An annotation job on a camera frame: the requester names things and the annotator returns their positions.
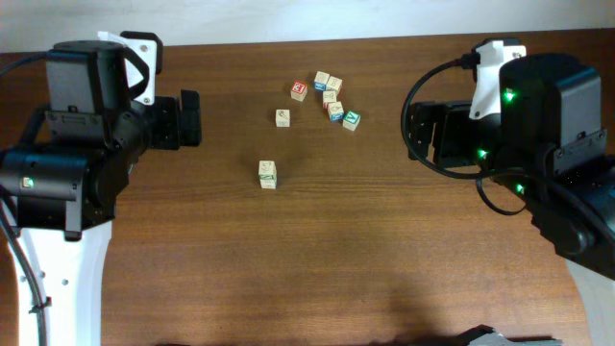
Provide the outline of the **green B wooden block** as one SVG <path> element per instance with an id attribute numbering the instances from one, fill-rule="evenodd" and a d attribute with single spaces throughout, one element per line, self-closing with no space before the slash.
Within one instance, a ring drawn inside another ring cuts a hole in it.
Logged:
<path id="1" fill-rule="evenodd" d="M 260 181 L 266 181 L 266 180 L 276 180 L 277 181 L 277 176 L 275 174 L 260 175 L 259 180 Z"/>

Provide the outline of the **yellow number eleven block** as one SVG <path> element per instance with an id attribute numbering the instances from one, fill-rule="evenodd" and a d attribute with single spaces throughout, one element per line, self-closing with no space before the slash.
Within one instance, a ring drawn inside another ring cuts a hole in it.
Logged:
<path id="1" fill-rule="evenodd" d="M 276 189 L 277 188 L 277 181 L 276 180 L 261 181 L 260 185 L 264 189 Z"/>

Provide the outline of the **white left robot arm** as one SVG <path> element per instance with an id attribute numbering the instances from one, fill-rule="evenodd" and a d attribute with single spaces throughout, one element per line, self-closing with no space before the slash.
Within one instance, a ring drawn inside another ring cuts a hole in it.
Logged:
<path id="1" fill-rule="evenodd" d="M 116 200 L 148 150 L 196 147 L 200 96 L 158 96 L 163 45 L 101 33 L 41 55 L 49 100 L 1 154 L 1 230 L 22 345 L 97 345 Z"/>

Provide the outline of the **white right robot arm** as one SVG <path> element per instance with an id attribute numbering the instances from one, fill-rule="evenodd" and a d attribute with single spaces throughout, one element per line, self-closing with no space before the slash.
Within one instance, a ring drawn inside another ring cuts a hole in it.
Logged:
<path id="1" fill-rule="evenodd" d="M 614 158 L 606 151 L 597 70 L 565 54 L 505 62 L 495 71 L 495 110 L 466 102 L 405 99 L 408 155 L 432 171 L 521 199 L 531 222 L 564 258 L 591 339 L 614 341 Z"/>

